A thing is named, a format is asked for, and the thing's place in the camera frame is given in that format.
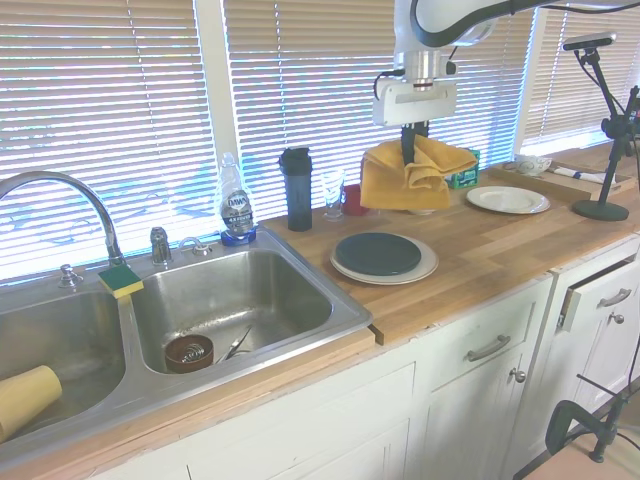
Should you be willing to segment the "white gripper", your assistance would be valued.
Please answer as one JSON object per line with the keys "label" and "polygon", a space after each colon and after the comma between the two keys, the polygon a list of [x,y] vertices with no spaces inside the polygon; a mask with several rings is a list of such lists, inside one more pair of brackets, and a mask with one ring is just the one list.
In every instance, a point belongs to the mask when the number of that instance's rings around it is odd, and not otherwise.
{"label": "white gripper", "polygon": [[378,126],[402,126],[401,152],[405,165],[414,162],[414,123],[423,122],[420,135],[428,138],[430,120],[454,114],[457,84],[436,81],[428,88],[418,88],[395,78],[383,78],[375,87],[373,123]]}

